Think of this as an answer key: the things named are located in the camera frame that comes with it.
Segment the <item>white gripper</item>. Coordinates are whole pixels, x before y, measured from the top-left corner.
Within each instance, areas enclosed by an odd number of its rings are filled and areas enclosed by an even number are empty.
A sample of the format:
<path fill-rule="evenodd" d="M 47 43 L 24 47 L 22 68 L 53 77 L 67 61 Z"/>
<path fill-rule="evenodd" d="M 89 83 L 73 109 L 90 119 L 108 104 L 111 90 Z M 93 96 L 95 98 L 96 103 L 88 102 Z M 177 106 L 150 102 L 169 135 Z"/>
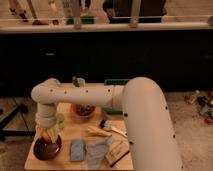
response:
<path fill-rule="evenodd" d="M 56 126 L 57 117 L 55 115 L 46 117 L 37 113 L 35 116 L 35 121 L 36 121 L 36 132 L 38 134 L 41 134 L 44 130 L 55 132 L 55 133 L 58 132 L 58 129 Z"/>

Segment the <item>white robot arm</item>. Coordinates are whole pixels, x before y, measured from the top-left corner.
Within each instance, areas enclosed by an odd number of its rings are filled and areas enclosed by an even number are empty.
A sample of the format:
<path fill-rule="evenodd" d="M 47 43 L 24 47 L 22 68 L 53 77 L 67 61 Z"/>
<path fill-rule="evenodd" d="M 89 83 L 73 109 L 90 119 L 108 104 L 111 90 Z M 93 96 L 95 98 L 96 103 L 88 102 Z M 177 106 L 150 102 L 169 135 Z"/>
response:
<path fill-rule="evenodd" d="M 65 88 L 47 79 L 31 91 L 37 103 L 36 136 L 58 138 L 59 102 L 114 108 L 123 112 L 134 171 L 183 171 L 175 131 L 164 93 L 156 82 L 136 77 L 124 85 Z"/>

